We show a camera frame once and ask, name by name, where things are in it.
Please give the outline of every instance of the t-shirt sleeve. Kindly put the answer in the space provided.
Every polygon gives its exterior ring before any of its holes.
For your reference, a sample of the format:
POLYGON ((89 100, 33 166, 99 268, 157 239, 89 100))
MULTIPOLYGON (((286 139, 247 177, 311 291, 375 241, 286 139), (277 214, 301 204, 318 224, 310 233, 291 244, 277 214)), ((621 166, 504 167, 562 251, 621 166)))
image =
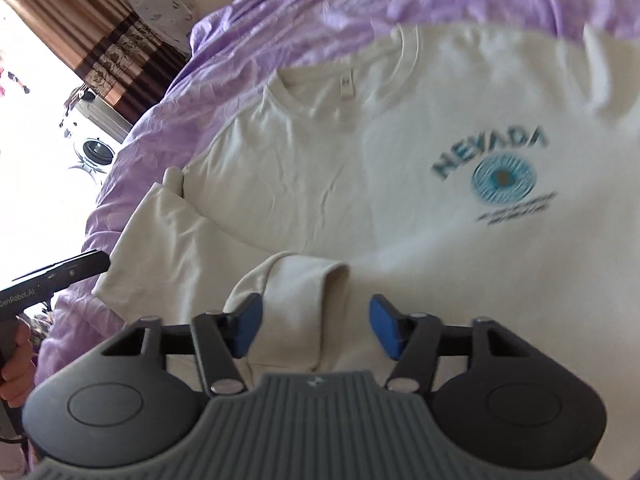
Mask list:
POLYGON ((93 293, 127 323, 159 316, 186 324, 221 312, 236 283, 269 253, 222 232, 167 187, 154 184, 111 253, 93 293))
POLYGON ((225 305, 233 312, 251 293, 262 297, 262 323, 238 366, 255 385, 265 372, 311 373, 339 347, 348 285, 343 262, 279 253, 247 273, 225 305))

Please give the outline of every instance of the finger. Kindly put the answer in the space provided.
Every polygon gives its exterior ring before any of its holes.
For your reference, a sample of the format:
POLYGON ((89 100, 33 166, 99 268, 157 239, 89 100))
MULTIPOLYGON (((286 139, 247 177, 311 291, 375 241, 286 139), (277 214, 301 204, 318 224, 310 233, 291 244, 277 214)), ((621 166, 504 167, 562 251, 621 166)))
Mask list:
POLYGON ((20 346, 24 345, 29 338, 31 337, 31 328, 25 322, 25 320, 21 319, 20 323, 18 323, 18 328, 15 330, 15 343, 20 346))
POLYGON ((33 346, 30 341, 16 347, 14 355, 11 356, 9 362, 2 368, 2 378, 9 382, 20 377, 29 365, 33 357, 33 346))
POLYGON ((29 397, 32 391, 33 391, 33 385, 27 388, 19 396, 15 397, 15 399, 9 400, 7 402, 7 404, 9 405, 9 408, 20 408, 20 406, 23 406, 24 403, 27 402, 27 397, 29 397))
POLYGON ((0 397, 4 400, 12 400, 18 397, 25 390, 33 386, 33 377, 35 375, 35 366, 33 370, 28 370, 23 376, 9 381, 0 386, 0 397))

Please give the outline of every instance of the brown curtain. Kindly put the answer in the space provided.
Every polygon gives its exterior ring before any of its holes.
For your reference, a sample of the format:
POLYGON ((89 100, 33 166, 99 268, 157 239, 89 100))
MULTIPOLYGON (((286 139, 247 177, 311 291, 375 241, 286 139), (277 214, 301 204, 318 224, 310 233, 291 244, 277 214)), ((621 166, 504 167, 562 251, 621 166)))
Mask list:
POLYGON ((131 124, 164 96, 186 62, 125 0, 5 1, 131 124))

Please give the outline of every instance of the white t-shirt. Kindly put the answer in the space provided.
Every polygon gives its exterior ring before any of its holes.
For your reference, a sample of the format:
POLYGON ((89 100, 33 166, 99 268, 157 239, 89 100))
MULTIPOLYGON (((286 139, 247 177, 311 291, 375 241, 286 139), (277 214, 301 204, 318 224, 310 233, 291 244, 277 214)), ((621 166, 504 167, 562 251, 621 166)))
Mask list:
MULTIPOLYGON (((233 312, 257 292, 260 330, 236 362, 245 383, 255 386, 269 371, 331 370, 340 349, 347 266, 243 244, 176 193, 174 170, 180 171, 169 168, 163 186, 154 184, 133 213, 94 294, 127 323, 161 316, 165 324, 188 324, 203 312, 233 312)), ((200 389, 193 358, 169 356, 167 369, 200 389)))
MULTIPOLYGON (((599 392, 609 423, 595 463, 627 478, 640 466, 639 98, 640 44, 590 28, 581 46, 493 25, 401 27, 275 73, 185 168, 181 200, 265 255, 348 264, 341 338, 318 369, 384 379, 374 293, 449 324, 491 316, 599 392)), ((183 266, 179 253, 167 255, 183 266)), ((114 256, 144 283, 149 269, 114 256)), ((116 288, 97 294, 122 313, 116 288)), ((153 314, 210 310, 163 308, 153 314)))

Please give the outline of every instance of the bed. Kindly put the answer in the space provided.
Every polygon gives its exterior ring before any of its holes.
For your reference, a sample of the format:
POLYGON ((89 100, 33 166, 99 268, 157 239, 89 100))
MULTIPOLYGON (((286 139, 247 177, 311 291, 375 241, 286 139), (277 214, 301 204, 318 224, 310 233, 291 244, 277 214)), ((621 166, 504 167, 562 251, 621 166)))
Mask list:
MULTIPOLYGON (((536 28, 579 41, 585 23, 621 38, 640 35, 640 0, 235 0, 193 29, 193 57, 164 100, 135 125, 91 213, 83 249, 111 251, 137 204, 169 166, 184 166, 283 65, 355 51, 396 23, 456 20, 536 28)), ((122 327, 90 293, 94 280, 58 298, 40 350, 39 383, 122 327)), ((598 457, 613 464, 614 449, 598 457)), ((627 478, 632 471, 611 466, 627 478)))

